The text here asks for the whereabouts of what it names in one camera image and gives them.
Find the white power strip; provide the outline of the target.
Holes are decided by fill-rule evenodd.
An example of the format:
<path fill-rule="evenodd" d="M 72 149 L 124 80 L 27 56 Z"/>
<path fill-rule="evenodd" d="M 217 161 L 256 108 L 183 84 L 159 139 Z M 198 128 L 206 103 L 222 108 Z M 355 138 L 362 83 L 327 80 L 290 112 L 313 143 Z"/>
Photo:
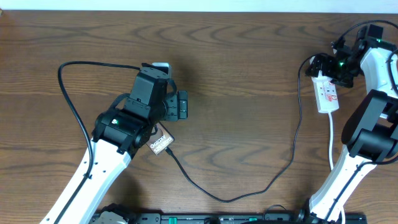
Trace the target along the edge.
<path fill-rule="evenodd" d="M 317 110 L 322 114 L 331 114 L 339 109 L 336 86 L 330 77 L 324 76 L 321 69 L 315 72 L 317 76 L 310 75 L 317 102 Z"/>

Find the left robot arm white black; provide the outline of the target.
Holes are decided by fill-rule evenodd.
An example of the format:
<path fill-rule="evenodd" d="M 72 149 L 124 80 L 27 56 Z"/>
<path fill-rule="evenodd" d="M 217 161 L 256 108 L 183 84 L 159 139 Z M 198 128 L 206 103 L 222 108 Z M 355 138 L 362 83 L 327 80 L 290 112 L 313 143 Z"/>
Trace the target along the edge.
<path fill-rule="evenodd" d="M 87 149 L 42 223 L 88 223 L 137 150 L 153 137 L 156 124 L 187 119 L 188 94 L 177 90 L 170 64 L 143 63 L 138 71 L 132 91 L 119 95 L 97 117 L 91 134 L 69 96 L 64 96 L 83 131 Z"/>

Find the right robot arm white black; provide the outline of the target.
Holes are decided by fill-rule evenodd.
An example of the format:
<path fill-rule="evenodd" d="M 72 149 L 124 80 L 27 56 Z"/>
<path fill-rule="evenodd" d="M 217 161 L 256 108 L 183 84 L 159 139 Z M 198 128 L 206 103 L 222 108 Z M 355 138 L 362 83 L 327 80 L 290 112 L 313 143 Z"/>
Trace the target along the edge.
<path fill-rule="evenodd" d="M 365 77 L 367 95 L 346 122 L 342 150 L 326 181 L 313 194 L 298 219 L 305 223 L 344 223 L 343 206 L 358 184 L 376 166 L 397 162 L 397 46 L 383 40 L 382 20 L 356 25 L 353 46 L 341 35 L 332 42 L 333 55 L 309 58 L 319 113 L 338 109 L 336 86 L 353 87 Z"/>

